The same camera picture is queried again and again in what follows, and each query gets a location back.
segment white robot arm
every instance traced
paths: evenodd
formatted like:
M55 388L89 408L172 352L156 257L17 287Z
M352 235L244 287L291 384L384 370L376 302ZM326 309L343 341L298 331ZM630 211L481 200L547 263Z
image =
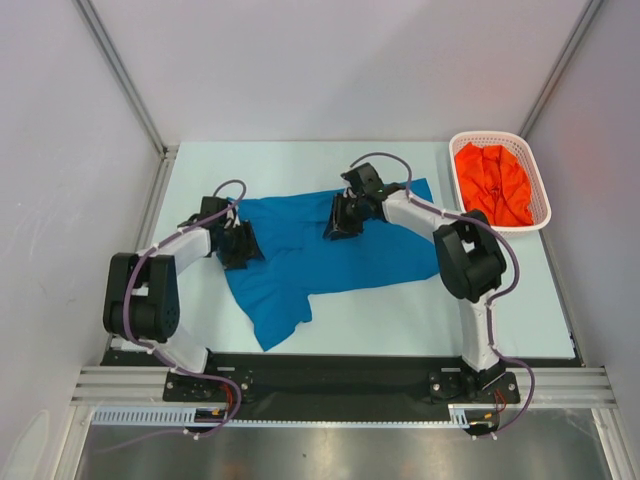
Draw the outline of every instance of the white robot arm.
M434 243L442 281L459 299L463 360L478 373L497 365L499 358L490 345L486 318L487 299L500 286L506 270L496 239L473 223L446 218L435 205L402 185L385 187L369 163L342 174L342 178L347 189L334 198L325 237L338 240L358 235L363 222L373 218L401 225ZM488 224L478 211L458 215Z
M200 213L179 225L182 229L179 231L184 233L166 246L112 257L103 312L104 327L109 333L127 338L123 319L127 285L134 266L151 250L153 253L148 255L131 292L131 333L169 363L188 372L204 371L208 350L179 322L178 275L196 260L213 253L226 269L245 268L247 260L263 258L251 224L239 220L237 209L201 227L194 225L229 204L226 199L204 197Z

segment light blue table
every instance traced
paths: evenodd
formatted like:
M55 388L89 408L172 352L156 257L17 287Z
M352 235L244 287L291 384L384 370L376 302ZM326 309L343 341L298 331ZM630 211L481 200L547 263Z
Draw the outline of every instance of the light blue table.
M434 201L456 208L447 143L427 142L208 142L183 143L154 233L159 241L196 212L203 195L241 178L248 198L340 188L339 174L358 156L387 151L406 159L415 178L426 177ZM405 180L402 166L373 160L387 181ZM236 195L229 187L225 195ZM573 358L569 332L538 234L510 241L522 268L515 292L497 305L496 338L507 355ZM511 267L503 284L511 281ZM236 305L216 259L204 259L179 277L181 322L213 351L260 352L253 324ZM273 353L437 355L461 352L456 300L438 276L352 292L311 297L313 321Z

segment orange cloth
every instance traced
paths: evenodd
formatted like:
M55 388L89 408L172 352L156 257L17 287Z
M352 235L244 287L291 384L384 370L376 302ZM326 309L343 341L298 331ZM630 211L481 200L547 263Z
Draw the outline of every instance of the orange cloth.
M500 227L533 225L531 182L509 150L468 143L456 155L456 170L467 211L477 208Z

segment cable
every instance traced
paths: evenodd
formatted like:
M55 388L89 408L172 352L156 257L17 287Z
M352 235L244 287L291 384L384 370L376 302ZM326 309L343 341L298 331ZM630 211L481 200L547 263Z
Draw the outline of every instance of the cable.
M231 390L229 390L229 385L227 385L226 383L223 383L220 388L222 389L222 391L225 393L226 397L227 397L227 409L231 409L231 407L233 406L233 394L231 393Z
M504 395L502 395L502 392L500 391L500 389L497 389L495 392L493 392L493 396L496 399L496 413L500 414L504 412L507 409L507 399L504 398Z
M511 247L511 245L509 245L507 240L502 235L500 235L498 232L496 232L493 228L491 228L490 225L487 225L486 223L484 223L484 222L482 222L482 221L480 221L478 219L470 218L470 217L463 217L461 215L456 215L454 213L446 212L446 211L444 211L442 209L439 209L438 207L436 207L433 204L426 204L426 203L422 203L422 202L418 201L417 197L415 197L413 195L413 192L411 191L411 182L413 180L413 171L411 170L411 166L405 160L403 160L402 158L398 157L397 155L393 155L391 153L386 153L386 152L367 153L366 155L363 155L360 158L356 159L350 165L350 168L353 168L358 163L360 163L362 160L364 160L366 158L369 158L369 157L373 157L373 156L381 156L381 157L392 158L392 159L398 161L399 163L401 163L402 165L404 165L405 169L407 170L407 183L406 183L406 186L405 186L405 193L406 193L407 198L409 199L410 203L412 203L413 205L415 205L415 206L417 206L419 208L422 208L423 210L426 210L426 211L431 212L431 213L435 213L436 215L440 215L440 216L442 216L444 218L447 218L449 220L459 220L459 221L462 221L462 222L471 223L471 224L473 224L473 225L475 225L477 227L480 227L480 228L486 230L491 235L493 235L496 238L496 240L498 240L502 244L502 246L505 248L505 250L509 254L509 257L511 258L511 262L513 263L513 281L511 282L511 285L509 285L507 288L505 288L503 290L500 290L499 292L494 293L493 295L491 295L487 299L486 307L487 307L487 330L488 330L488 335L489 335L489 347L491 348L493 353L495 353L495 355L500 360L502 360L503 362L516 364L516 365L524 368L527 371L527 373L529 374L529 377L531 377L531 388L529 390L529 394L527 395L527 399L525 400L524 405L522 406L522 408L518 411L518 413L511 420L509 420L502 427L500 427L495 433L501 432L501 431L509 428L511 425L513 425L529 409L529 406L531 405L531 402L533 401L533 393L535 391L535 385L536 385L536 379L535 379L535 374L533 373L533 369L531 367L529 367L529 365L527 365L525 362L523 362L522 360L520 360L518 358L507 357L506 355L503 355L495 345L495 338L494 338L494 333L493 333L493 302L495 302L498 298L503 297L503 296L507 295L508 293L511 293L513 290L515 290L515 288L518 286L518 282L520 281L520 264L518 263L518 259L516 257L516 253L514 252L514 250Z
M213 381L216 381L216 382L221 382L223 384L229 385L230 387L232 387L235 390L235 393L236 393L235 406L229 412L229 414L226 416L226 418L221 420L220 423L218 423L218 425L213 427L208 432L197 433L197 434L193 435L194 440L197 440L198 438L210 437L211 435L216 433L220 428L222 428L224 425L226 425L229 421L231 421L236 416L236 414L238 413L238 409L240 408L240 402L242 400L242 392L240 390L240 387L238 386L237 383L235 383L233 380L229 380L228 378L220 377L218 375L208 375L208 374L204 374L204 373L191 372L191 371L186 370L186 369L184 369L184 368L182 368L182 367L180 367L178 365L174 365L167 358L165 358L160 352L155 350L155 348L153 347L152 344L137 340L134 337L133 332L131 330L131 318L130 318L131 297L133 295L133 290L135 288L135 284L136 284L136 280L138 279L138 275L140 274L140 271L142 270L142 267L144 266L144 263L147 261L147 259L151 255L153 255L155 252L157 252L161 248L166 247L167 245L169 245L171 242L173 242L177 238L180 238L185 233L188 233L188 232L190 232L190 231L192 231L192 230L194 230L194 229L196 229L198 227L201 227L203 225L206 225L206 224L212 222L213 220L215 220L215 219L217 219L217 218L219 218L219 217L221 217L223 215L226 215L227 212L229 212L230 210L233 210L236 206L238 206L238 204L242 201L242 199L244 198L245 194L247 193L247 185L242 180L233 179L233 180L228 180L228 181L222 183L215 190L214 196L223 187L226 187L227 185L230 185L232 183L236 183L236 184L240 185L242 187L242 192L240 193L238 198L236 200L234 200L233 202L231 202L231 204L228 205L225 209L223 209L223 210L221 210L221 211L219 211L219 212L217 212L217 213L215 213L213 215L210 215L210 216L208 216L206 218L203 218L202 220L199 220L199 221L193 223L192 225L189 225L188 227L184 227L184 228L179 229L177 232L169 235L167 238L165 238L164 240L159 242L157 245L152 246L151 248L149 248L146 252L144 252L142 254L142 256L138 259L138 262L136 263L135 267L133 268L133 271L131 272L131 277L129 278L129 283L127 284L127 289L125 290L124 302L123 302L123 306L122 306L122 323L123 323L123 326L124 326L125 337L131 343L152 351L153 354L156 356L156 358L158 358L158 360L160 360L162 363L164 363L167 367L169 367L174 372L178 372L178 373L181 373L183 375L188 375L188 376L195 377L195 378L200 378L200 379L203 379L203 380L213 380ZM138 437L138 438L134 438L132 440L128 440L128 441L120 443L118 445L113 445L111 447L107 447L107 448L103 448L103 449L97 450L96 453L108 453L108 452L112 452L114 450L119 450L120 448L128 447L130 445L133 445L133 444L136 444L138 442L144 441L144 440L146 440L148 438L152 438L152 437L156 437L156 436L160 436L160 435L164 435L164 434L168 434L168 433L184 433L184 432L185 432L185 430L176 430L176 429L160 430L160 431L157 431L157 432L149 433L147 435L143 435L143 436Z

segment white basket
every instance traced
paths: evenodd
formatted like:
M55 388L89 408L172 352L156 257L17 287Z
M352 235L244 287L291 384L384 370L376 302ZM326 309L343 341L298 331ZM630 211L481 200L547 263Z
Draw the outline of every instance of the white basket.
M533 225L530 227L500 227L493 228L505 237L517 237L526 233L535 232L544 227L551 219L551 205L544 190L544 184L533 158L531 147L522 138L507 132L463 132L459 133L449 142L449 155L451 156L451 168L453 171L453 182L458 208L465 211L460 191L460 182L456 171L456 154L462 150L467 143L471 142L476 147L486 147L488 145L502 145L509 149L518 159L518 163L527 172L531 182L531 203L529 208L533 214Z

